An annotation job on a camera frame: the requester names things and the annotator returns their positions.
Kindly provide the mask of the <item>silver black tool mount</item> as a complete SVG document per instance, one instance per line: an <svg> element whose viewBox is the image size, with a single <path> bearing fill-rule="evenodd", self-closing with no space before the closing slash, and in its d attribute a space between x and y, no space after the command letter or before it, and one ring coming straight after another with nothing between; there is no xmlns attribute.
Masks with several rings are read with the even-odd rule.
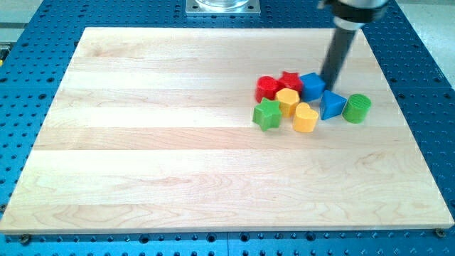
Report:
<svg viewBox="0 0 455 256"><path fill-rule="evenodd" d="M318 9L331 7L333 22L338 28L356 31L367 23L382 18L388 0L320 0Z"/></svg>

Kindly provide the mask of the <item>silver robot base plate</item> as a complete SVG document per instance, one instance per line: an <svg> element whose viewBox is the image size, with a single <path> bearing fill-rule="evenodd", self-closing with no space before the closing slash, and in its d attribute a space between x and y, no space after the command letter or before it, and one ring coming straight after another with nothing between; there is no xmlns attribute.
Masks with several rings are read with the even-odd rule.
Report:
<svg viewBox="0 0 455 256"><path fill-rule="evenodd" d="M259 0L185 0L187 15L260 14Z"/></svg>

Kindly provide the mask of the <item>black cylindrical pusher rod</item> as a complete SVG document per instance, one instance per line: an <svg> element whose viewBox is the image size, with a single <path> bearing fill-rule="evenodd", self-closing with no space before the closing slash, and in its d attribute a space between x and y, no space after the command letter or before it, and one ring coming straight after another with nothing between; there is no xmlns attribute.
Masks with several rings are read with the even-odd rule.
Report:
<svg viewBox="0 0 455 256"><path fill-rule="evenodd" d="M320 72L326 90L333 90L356 33L356 30L335 29Z"/></svg>

